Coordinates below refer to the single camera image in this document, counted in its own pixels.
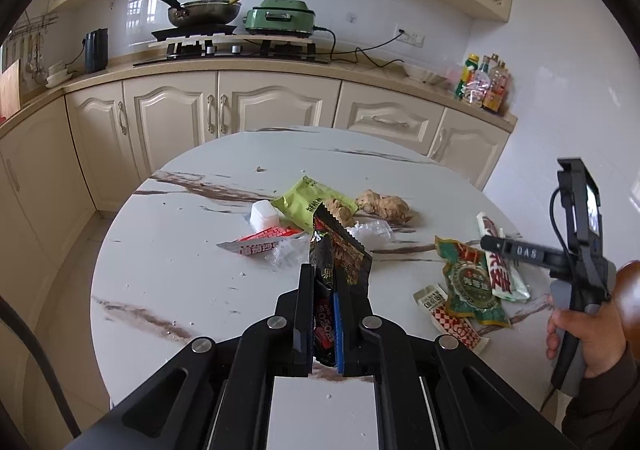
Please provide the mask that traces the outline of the person's right hand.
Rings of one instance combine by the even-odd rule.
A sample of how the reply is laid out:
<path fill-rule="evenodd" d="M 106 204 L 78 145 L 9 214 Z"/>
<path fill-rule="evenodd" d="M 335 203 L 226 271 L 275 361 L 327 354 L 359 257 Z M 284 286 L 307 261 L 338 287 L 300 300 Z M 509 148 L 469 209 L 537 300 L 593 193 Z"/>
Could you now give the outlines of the person's right hand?
<path fill-rule="evenodd" d="M 549 360 L 555 359 L 560 350 L 559 330 L 574 335 L 582 342 L 582 355 L 586 363 L 585 378 L 597 378 L 605 374 L 626 352 L 627 342 L 622 320 L 614 301 L 604 303 L 594 316 L 555 308 L 547 327 L 546 355 Z"/>

